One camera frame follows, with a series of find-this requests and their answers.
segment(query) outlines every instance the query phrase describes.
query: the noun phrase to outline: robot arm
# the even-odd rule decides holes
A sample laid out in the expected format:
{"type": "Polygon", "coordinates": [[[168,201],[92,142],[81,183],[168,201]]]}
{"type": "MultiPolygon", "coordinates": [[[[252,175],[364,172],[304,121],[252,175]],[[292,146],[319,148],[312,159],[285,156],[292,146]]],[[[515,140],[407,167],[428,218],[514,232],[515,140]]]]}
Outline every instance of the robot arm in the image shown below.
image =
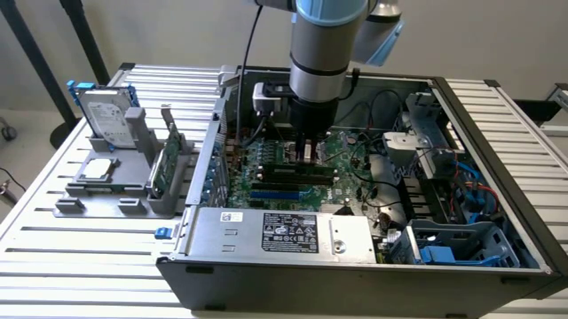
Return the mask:
{"type": "Polygon", "coordinates": [[[255,0],[296,13],[291,33],[289,124],[311,139],[334,123],[351,60],[380,66],[402,29],[398,0],[255,0]]]}

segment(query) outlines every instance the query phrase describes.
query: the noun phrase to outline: black cable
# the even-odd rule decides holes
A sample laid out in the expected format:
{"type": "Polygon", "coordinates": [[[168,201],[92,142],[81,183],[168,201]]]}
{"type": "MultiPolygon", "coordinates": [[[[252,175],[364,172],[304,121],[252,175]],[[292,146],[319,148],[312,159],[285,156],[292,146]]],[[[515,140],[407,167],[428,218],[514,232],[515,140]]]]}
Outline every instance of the black cable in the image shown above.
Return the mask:
{"type": "Polygon", "coordinates": [[[342,121],[343,121],[343,120],[348,117],[348,115],[351,115],[351,113],[355,111],[355,109],[356,109],[356,107],[358,107],[359,105],[366,106],[366,108],[367,108],[367,109],[368,109],[368,111],[370,111],[371,106],[368,105],[368,103],[367,103],[367,102],[356,102],[356,104],[351,107],[351,109],[347,111],[347,113],[344,113],[343,117],[340,117],[340,119],[338,119],[338,120],[335,121],[334,125],[338,125],[338,123],[340,123],[340,122],[342,122],[342,121]]]}
{"type": "Polygon", "coordinates": [[[5,174],[7,174],[9,179],[14,182],[14,184],[17,186],[19,186],[19,188],[25,191],[25,187],[22,187],[22,185],[17,182],[17,180],[14,179],[14,177],[11,176],[11,174],[7,172],[7,170],[5,168],[0,167],[0,170],[3,171],[5,174]]]}
{"type": "Polygon", "coordinates": [[[360,177],[358,174],[356,174],[356,172],[355,172],[355,168],[352,167],[352,158],[355,157],[355,154],[356,154],[356,151],[359,150],[359,148],[360,148],[360,146],[363,146],[364,144],[367,144],[367,143],[372,143],[372,142],[375,142],[375,141],[378,141],[380,138],[374,138],[372,140],[368,140],[368,141],[366,141],[366,142],[363,142],[363,143],[360,143],[360,144],[358,144],[358,146],[356,146],[356,148],[355,148],[355,150],[352,151],[352,153],[351,153],[351,157],[350,157],[350,163],[351,163],[351,172],[352,172],[352,175],[360,180],[360,181],[366,181],[367,183],[374,183],[374,184],[382,184],[382,185],[388,185],[390,187],[392,187],[395,190],[398,190],[398,188],[396,188],[396,185],[394,185],[392,183],[388,183],[388,182],[386,182],[386,181],[374,181],[372,179],[366,179],[366,178],[363,178],[363,177],[360,177]]]}
{"type": "Polygon", "coordinates": [[[343,98],[339,98],[339,101],[348,99],[355,91],[356,83],[358,83],[358,75],[360,73],[359,68],[354,68],[351,72],[351,87],[348,89],[348,93],[343,98]]]}
{"type": "Polygon", "coordinates": [[[252,144],[252,142],[256,140],[257,134],[263,131],[263,127],[264,127],[267,120],[268,120],[267,116],[263,116],[260,118],[260,123],[257,124],[255,133],[252,134],[252,136],[249,136],[249,139],[247,141],[241,142],[241,144],[240,144],[241,148],[247,148],[249,146],[249,144],[252,144]]]}
{"type": "Polygon", "coordinates": [[[402,201],[392,201],[391,203],[387,203],[387,204],[383,204],[383,205],[372,205],[372,204],[368,204],[368,202],[367,202],[367,195],[368,195],[368,193],[367,193],[367,194],[364,194],[363,203],[364,203],[367,206],[374,207],[374,208],[382,208],[382,207],[387,207],[387,206],[390,206],[390,205],[400,204],[400,203],[402,203],[402,201]]]}
{"type": "Polygon", "coordinates": [[[244,59],[241,61],[241,67],[240,67],[239,91],[236,96],[236,134],[235,134],[236,145],[239,145],[240,143],[240,103],[241,103],[241,86],[244,83],[244,69],[247,67],[249,43],[252,42],[252,35],[255,34],[257,17],[260,16],[261,10],[263,10],[263,6],[260,5],[257,6],[255,22],[252,23],[252,29],[249,30],[247,50],[244,51],[244,59]]]}
{"type": "Polygon", "coordinates": [[[280,138],[280,141],[284,141],[284,138],[281,137],[281,134],[280,134],[280,130],[277,129],[276,123],[273,122],[272,119],[269,119],[269,123],[272,124],[272,127],[276,130],[276,133],[277,133],[277,136],[280,138]]]}
{"type": "Polygon", "coordinates": [[[374,95],[374,98],[371,100],[371,108],[368,110],[368,120],[372,118],[372,108],[374,108],[374,102],[376,101],[376,98],[383,94],[383,93],[390,93],[394,94],[394,96],[396,97],[396,101],[398,101],[398,115],[396,115],[396,119],[398,117],[402,115],[403,112],[403,101],[402,98],[399,97],[399,94],[396,93],[396,91],[390,90],[388,88],[384,90],[379,90],[376,92],[376,94],[374,95]]]}
{"type": "Polygon", "coordinates": [[[419,154],[419,156],[415,158],[415,160],[412,162],[412,165],[408,166],[408,169],[412,169],[412,167],[415,167],[418,165],[418,161],[419,161],[420,157],[424,156],[432,150],[443,150],[443,149],[442,148],[430,148],[424,152],[422,152],[422,154],[419,154]]]}

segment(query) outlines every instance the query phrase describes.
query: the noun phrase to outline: metal panel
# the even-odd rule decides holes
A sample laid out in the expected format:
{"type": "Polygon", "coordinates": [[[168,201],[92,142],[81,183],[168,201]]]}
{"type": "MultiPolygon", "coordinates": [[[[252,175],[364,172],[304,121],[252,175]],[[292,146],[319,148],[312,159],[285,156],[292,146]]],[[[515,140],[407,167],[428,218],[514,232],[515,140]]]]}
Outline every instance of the metal panel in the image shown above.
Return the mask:
{"type": "MultiPolygon", "coordinates": [[[[463,103],[471,103],[470,94],[460,88],[460,82],[450,82],[450,86],[458,88],[454,93],[463,103]]],[[[557,150],[550,140],[539,132],[527,119],[518,106],[506,96],[501,88],[490,88],[493,96],[483,100],[475,100],[475,105],[464,105],[493,150],[509,170],[526,198],[534,205],[542,221],[547,225],[553,236],[559,243],[568,243],[568,173],[566,158],[557,150]],[[485,115],[493,115],[502,121],[485,120],[485,115]]],[[[568,298],[568,290],[551,298],[561,298],[563,305],[555,301],[519,300],[510,303],[507,311],[522,312],[527,309],[537,311],[541,307],[550,307],[550,313],[568,314],[563,299],[568,298]]]]}
{"type": "MultiPolygon", "coordinates": [[[[164,89],[161,84],[199,86],[216,85],[217,70],[176,66],[136,65],[132,71],[120,71],[120,82],[144,85],[140,103],[146,109],[148,119],[158,119],[156,113],[162,103],[172,104],[176,121],[199,121],[203,112],[209,112],[215,103],[209,94],[196,97],[164,89]]],[[[456,80],[450,84],[483,86],[478,80],[456,80]]],[[[201,131],[188,128],[185,136],[201,140],[201,131]]],[[[54,200],[65,183],[74,175],[77,166],[89,149],[89,129],[81,122],[65,140],[61,148],[40,172],[27,192],[10,214],[0,224],[0,318],[195,318],[201,316],[180,307],[165,281],[154,268],[153,252],[172,250],[172,241],[158,243],[152,239],[157,227],[172,227],[180,217],[172,220],[56,219],[52,216],[54,200]]],[[[530,142],[526,132],[494,142],[530,142]]],[[[157,136],[166,137],[165,129],[157,136]]],[[[501,159],[523,159],[550,163],[543,155],[498,154],[501,159]]],[[[517,178],[521,185],[562,187],[562,179],[517,178]]],[[[561,235],[568,225],[563,209],[541,208],[537,211],[561,235]]],[[[559,319],[568,316],[568,290],[546,300],[517,300],[483,319],[559,319]]],[[[209,318],[225,318],[231,314],[205,314],[209,318]]],[[[240,318],[273,318],[272,314],[237,314],[240,318]]],[[[287,318],[320,318],[320,316],[285,315],[287,318]]]]}
{"type": "Polygon", "coordinates": [[[490,92],[490,90],[455,90],[452,88],[455,95],[469,98],[494,98],[495,96],[490,92]]]}

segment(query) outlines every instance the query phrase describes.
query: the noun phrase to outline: blue tab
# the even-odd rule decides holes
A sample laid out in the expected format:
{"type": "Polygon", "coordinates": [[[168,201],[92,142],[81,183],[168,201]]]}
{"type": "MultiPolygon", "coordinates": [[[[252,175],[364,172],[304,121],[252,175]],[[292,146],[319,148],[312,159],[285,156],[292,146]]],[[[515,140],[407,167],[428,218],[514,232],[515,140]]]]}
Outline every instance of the blue tab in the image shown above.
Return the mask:
{"type": "Polygon", "coordinates": [[[84,90],[88,90],[94,87],[94,83],[81,82],[77,84],[76,88],[81,88],[84,90]]]}
{"type": "Polygon", "coordinates": [[[156,231],[153,233],[153,238],[154,239],[170,239],[170,233],[172,233],[170,228],[160,227],[158,229],[156,229],[156,231]]]}
{"type": "Polygon", "coordinates": [[[452,265],[455,258],[452,257],[451,248],[443,246],[426,246],[419,250],[419,255],[424,264],[452,265]]]}

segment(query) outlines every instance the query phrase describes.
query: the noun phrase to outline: power supply label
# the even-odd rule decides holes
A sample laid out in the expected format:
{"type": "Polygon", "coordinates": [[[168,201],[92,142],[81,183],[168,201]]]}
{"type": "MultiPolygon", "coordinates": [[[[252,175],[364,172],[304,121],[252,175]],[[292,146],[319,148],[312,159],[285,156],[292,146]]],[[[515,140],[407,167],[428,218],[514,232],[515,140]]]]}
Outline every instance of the power supply label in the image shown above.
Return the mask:
{"type": "Polygon", "coordinates": [[[264,213],[264,251],[317,253],[317,219],[315,215],[264,213]]]}

